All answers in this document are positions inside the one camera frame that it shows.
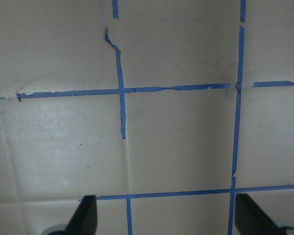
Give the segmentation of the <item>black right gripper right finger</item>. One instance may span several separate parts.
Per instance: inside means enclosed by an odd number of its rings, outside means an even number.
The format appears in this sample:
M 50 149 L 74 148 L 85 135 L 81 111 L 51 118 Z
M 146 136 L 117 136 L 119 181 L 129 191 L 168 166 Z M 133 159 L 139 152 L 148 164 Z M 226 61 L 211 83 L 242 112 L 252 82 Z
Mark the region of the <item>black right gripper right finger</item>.
M 235 196 L 235 226 L 241 235 L 277 235 L 279 228 L 245 193 Z

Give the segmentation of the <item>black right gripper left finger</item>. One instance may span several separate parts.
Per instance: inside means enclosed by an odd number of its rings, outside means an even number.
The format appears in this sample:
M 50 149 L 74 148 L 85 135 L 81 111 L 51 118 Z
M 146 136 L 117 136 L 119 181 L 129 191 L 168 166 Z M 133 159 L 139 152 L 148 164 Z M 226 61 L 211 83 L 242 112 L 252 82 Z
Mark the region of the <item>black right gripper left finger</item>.
M 96 233 L 97 223 L 96 196 L 84 196 L 74 215 L 66 226 L 65 234 L 94 235 Z

